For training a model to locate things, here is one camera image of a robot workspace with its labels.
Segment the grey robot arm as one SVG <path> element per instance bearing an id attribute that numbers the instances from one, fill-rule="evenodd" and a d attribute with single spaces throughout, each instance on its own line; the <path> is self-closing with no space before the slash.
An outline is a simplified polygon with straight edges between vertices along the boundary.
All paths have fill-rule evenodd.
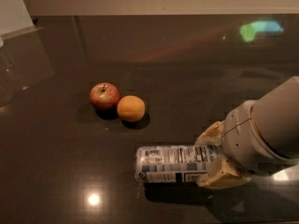
<path id="1" fill-rule="evenodd" d="M 269 176 L 299 162 L 299 76 L 291 77 L 264 97 L 233 109 L 195 141 L 212 145 L 217 158 L 197 185 L 228 189 Z"/>

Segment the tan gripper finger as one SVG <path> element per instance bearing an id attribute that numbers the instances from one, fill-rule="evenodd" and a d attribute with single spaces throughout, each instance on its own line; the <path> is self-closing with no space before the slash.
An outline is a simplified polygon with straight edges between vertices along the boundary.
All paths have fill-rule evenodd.
<path id="1" fill-rule="evenodd" d="M 242 172 L 236 164 L 220 155 L 208 167 L 207 172 L 197 180 L 205 189 L 230 189 L 249 183 L 251 175 Z"/>
<path id="2" fill-rule="evenodd" d="M 216 121 L 201 133 L 196 141 L 196 146 L 220 146 L 222 143 L 223 121 Z"/>

